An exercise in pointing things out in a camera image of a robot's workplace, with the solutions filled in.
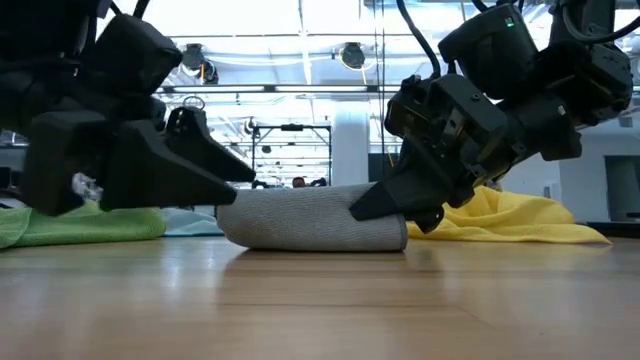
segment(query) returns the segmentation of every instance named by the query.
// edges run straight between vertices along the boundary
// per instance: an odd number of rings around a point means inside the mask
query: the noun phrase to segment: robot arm
[[[103,188],[105,210],[230,204],[226,181],[253,181],[211,139],[204,111],[175,109],[165,126],[152,94],[182,54],[140,19],[147,4],[131,16],[111,0],[0,0],[0,127],[29,138],[21,200],[39,212],[82,204],[78,172]]]
[[[629,58],[612,41],[638,24],[613,33],[614,5],[556,0],[550,44],[542,51],[512,1],[479,7],[481,14],[439,43],[449,64],[444,76],[419,41],[436,71],[405,79],[389,101],[385,128],[403,138],[400,159],[351,214],[366,220],[403,213],[428,232],[442,220],[444,203],[464,205],[474,187],[532,155],[579,157],[577,130],[618,116],[631,101]],[[402,0],[398,7],[406,20]]]

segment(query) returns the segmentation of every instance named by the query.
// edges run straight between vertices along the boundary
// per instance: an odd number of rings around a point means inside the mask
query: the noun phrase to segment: ceiling light
[[[163,86],[157,92],[164,93],[258,93],[264,92],[264,86]]]
[[[366,92],[366,86],[276,86],[276,92],[317,93],[317,92]]]

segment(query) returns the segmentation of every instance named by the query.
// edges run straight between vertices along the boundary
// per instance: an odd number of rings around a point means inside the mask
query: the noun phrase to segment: person
[[[301,187],[307,187],[307,183],[304,181],[304,178],[301,176],[296,176],[293,178],[293,181],[291,181],[291,186],[293,186],[293,188],[301,188]]]

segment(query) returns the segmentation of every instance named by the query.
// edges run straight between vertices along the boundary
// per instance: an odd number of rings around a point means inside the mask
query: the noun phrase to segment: metal frame
[[[255,136],[253,136],[253,132],[255,132],[256,130],[267,130],[267,132],[262,135],[260,137],[260,139],[256,139]],[[329,133],[329,137],[328,139],[325,140],[325,138],[320,135],[320,133],[318,133],[317,130],[322,129],[322,130],[327,130]],[[256,170],[256,146],[260,145],[261,142],[267,137],[269,136],[269,134],[273,131],[273,130],[280,130],[280,131],[288,131],[288,132],[301,132],[304,130],[311,130],[314,133],[316,133],[316,135],[318,135],[318,137],[322,140],[322,142],[328,147],[329,150],[329,179],[327,180],[328,184],[331,185],[331,178],[332,178],[332,168],[333,168],[333,146],[332,146],[332,140],[333,140],[333,134],[331,131],[331,125],[321,125],[321,126],[317,126],[317,125],[295,125],[295,124],[287,124],[287,125],[256,125],[253,127],[252,130],[252,134],[251,134],[251,168],[255,171]],[[308,142],[300,142],[300,143],[296,143],[296,145],[311,145]]]

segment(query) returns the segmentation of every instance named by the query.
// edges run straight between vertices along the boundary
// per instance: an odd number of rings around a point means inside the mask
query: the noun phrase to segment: black cable
[[[404,21],[407,23],[409,30],[411,30],[411,33],[416,38],[416,40],[418,41],[418,43],[420,44],[424,52],[427,53],[427,57],[429,57],[429,61],[431,61],[431,66],[433,67],[431,78],[432,79],[439,78],[441,74],[441,69],[440,69],[440,62],[436,57],[436,53],[433,52],[433,49],[431,48],[431,46],[429,46],[429,43],[424,38],[424,36],[422,36],[422,33],[420,33],[420,30],[418,30],[418,28],[413,24],[413,20],[411,20],[411,16],[409,16],[409,12],[407,12],[407,7],[404,5],[404,0],[396,0],[396,3],[398,4],[398,10],[400,10],[400,14],[402,15],[402,18],[404,19]]]
[[[471,2],[476,7],[476,9],[478,9],[478,11],[480,12],[487,11],[487,9],[489,8],[487,5],[485,5],[482,2],[482,0],[471,0]]]
[[[147,10],[147,6],[149,5],[149,0],[138,0],[136,3],[136,9],[133,10],[133,16],[138,19],[142,19],[144,12]]]
[[[603,44],[615,41],[629,35],[635,29],[640,27],[640,16],[638,16],[631,23],[627,24],[625,27],[618,31],[612,32],[611,34],[607,34],[604,36],[587,36],[576,27],[573,19],[571,19],[571,14],[569,13],[569,8],[567,6],[562,8],[562,20],[564,21],[569,34],[573,36],[574,39],[586,45]]]
[[[113,13],[116,15],[122,15],[122,10],[120,10],[118,5],[116,5],[115,1],[111,2],[111,5],[109,5],[109,9],[111,9],[111,11],[113,11]]]

